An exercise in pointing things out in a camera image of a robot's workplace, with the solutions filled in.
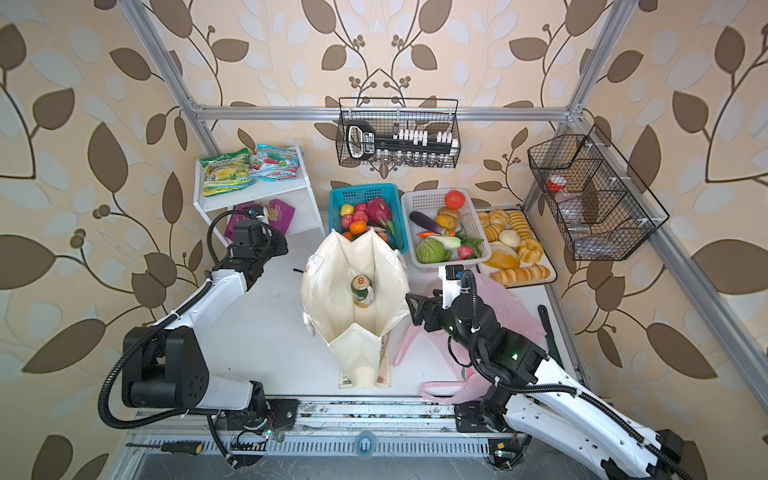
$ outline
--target beverage can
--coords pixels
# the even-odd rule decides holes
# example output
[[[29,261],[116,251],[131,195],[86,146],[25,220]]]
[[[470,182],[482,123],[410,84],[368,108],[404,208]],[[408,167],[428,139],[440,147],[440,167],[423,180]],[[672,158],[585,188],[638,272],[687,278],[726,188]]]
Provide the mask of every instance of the beverage can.
[[[368,308],[373,304],[375,297],[371,279],[365,275],[358,275],[352,279],[352,297],[355,305],[360,308]]]

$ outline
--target bread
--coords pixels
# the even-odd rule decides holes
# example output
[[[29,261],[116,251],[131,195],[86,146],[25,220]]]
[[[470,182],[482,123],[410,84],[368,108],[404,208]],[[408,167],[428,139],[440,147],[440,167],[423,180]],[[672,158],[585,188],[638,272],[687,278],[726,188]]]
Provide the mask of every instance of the bread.
[[[491,278],[503,286],[518,286],[541,282],[549,277],[549,269],[542,265],[524,266],[491,273]]]
[[[491,242],[491,252],[491,258],[483,263],[492,268],[506,270],[509,268],[518,268],[520,266],[520,259],[518,258],[515,249],[504,245],[502,242]]]
[[[491,221],[488,219],[488,212],[478,212],[478,218],[483,228],[491,224]]]
[[[504,231],[503,225],[491,224],[483,229],[485,231],[485,237],[489,242],[495,242],[498,240],[498,235]]]
[[[452,208],[443,207],[440,210],[437,210],[438,215],[448,215],[449,217],[454,217],[456,221],[458,222],[458,219],[461,218],[461,214],[458,212],[458,210],[453,210]]]
[[[491,210],[491,213],[488,214],[488,220],[491,225],[502,225],[504,228],[509,225],[509,215],[503,210]]]
[[[518,233],[520,240],[533,238],[533,231],[531,231],[531,226],[528,225],[528,221],[525,219],[525,215],[519,210],[513,210],[512,212],[509,212],[509,227]]]
[[[544,256],[544,246],[532,238],[520,241],[518,257],[521,262],[536,263]]]

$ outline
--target wire basket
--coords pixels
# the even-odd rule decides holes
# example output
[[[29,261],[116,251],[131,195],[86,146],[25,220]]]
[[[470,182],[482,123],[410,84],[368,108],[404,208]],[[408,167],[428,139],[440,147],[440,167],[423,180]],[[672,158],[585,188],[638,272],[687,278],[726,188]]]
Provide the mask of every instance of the wire basket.
[[[629,162],[627,172],[617,174],[593,131],[560,135],[529,148],[531,172],[573,260],[626,260],[669,213]],[[640,195],[648,193],[660,209],[650,212],[628,184]]]
[[[457,108],[458,100],[446,98],[340,98],[339,165],[455,168]]]

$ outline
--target canvas bag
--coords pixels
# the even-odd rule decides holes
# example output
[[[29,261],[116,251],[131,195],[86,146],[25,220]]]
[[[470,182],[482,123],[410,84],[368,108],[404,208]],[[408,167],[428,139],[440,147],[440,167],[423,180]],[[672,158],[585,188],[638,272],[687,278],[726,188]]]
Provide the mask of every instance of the canvas bag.
[[[373,304],[355,305],[352,279],[371,279]],[[377,385],[382,338],[410,316],[408,277],[398,250],[372,230],[350,242],[337,232],[309,258],[301,284],[304,323],[316,330],[339,359],[353,388]]]

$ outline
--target cabbage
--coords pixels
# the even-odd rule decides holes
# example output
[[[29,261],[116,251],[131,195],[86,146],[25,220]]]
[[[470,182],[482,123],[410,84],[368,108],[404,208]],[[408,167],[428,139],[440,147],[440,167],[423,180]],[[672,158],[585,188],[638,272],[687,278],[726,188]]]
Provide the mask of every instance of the cabbage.
[[[444,261],[445,247],[438,240],[427,237],[416,247],[416,259],[420,263],[439,263]]]

